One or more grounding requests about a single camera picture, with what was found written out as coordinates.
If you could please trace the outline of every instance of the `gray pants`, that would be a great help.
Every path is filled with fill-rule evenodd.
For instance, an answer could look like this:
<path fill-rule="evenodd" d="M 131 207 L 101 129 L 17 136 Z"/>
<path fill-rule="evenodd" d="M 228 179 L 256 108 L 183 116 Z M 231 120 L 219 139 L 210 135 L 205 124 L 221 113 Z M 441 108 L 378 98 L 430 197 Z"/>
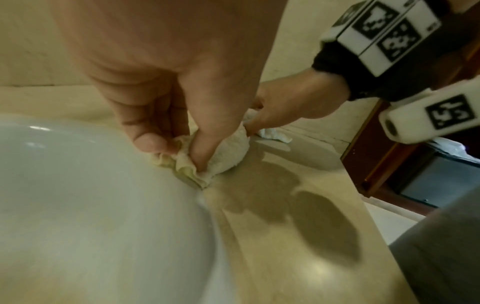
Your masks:
<path fill-rule="evenodd" d="M 480 303 L 480 187 L 390 245 L 420 304 Z"/>

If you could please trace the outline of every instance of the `marble countertop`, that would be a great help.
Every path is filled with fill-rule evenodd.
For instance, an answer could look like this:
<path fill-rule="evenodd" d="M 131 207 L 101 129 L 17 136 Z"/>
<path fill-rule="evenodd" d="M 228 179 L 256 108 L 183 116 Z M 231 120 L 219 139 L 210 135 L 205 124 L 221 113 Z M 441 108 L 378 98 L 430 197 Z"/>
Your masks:
<path fill-rule="evenodd" d="M 0 87 L 0 113 L 117 128 L 90 86 Z M 332 146 L 254 138 L 204 190 L 241 303 L 417 303 Z"/>

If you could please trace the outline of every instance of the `sink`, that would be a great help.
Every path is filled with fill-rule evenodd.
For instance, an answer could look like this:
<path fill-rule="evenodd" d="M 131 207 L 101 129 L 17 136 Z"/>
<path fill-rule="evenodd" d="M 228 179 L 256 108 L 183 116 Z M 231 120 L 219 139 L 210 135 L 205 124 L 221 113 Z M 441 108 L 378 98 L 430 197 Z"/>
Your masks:
<path fill-rule="evenodd" d="M 3 116 L 0 151 L 3 303 L 235 302 L 201 192 L 123 134 Z"/>

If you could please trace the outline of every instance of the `white floor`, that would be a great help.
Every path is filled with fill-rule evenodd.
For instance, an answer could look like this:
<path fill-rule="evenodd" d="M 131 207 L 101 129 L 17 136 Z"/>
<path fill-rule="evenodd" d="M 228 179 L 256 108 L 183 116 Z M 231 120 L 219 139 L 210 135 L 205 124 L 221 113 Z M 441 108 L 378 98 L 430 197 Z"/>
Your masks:
<path fill-rule="evenodd" d="M 385 242 L 390 245 L 424 216 L 375 198 L 362 198 Z"/>

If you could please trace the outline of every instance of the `qr code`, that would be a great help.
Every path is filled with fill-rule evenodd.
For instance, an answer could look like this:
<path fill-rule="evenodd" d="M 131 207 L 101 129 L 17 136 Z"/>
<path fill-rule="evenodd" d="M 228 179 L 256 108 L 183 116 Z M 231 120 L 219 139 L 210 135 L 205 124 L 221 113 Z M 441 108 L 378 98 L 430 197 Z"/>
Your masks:
<path fill-rule="evenodd" d="M 436 130 L 475 118 L 465 95 L 457 95 L 425 108 Z"/>
<path fill-rule="evenodd" d="M 400 15 L 387 5 L 376 2 L 355 22 L 353 28 L 370 40 L 388 27 Z"/>
<path fill-rule="evenodd" d="M 405 54 L 405 52 L 408 52 L 421 39 L 422 37 L 412 24 L 407 19 L 404 19 L 391 29 L 390 32 L 377 43 L 377 46 L 390 62 L 394 62 Z"/>
<path fill-rule="evenodd" d="M 364 6 L 364 4 L 366 3 L 366 1 L 363 1 L 363 2 L 359 2 L 357 4 L 354 4 L 352 5 L 341 17 L 340 19 L 338 19 L 335 24 L 333 25 L 333 27 L 339 27 L 339 26 L 342 26 L 344 24 L 346 24 L 347 22 L 349 22 L 353 16 L 355 16 L 355 14 Z"/>

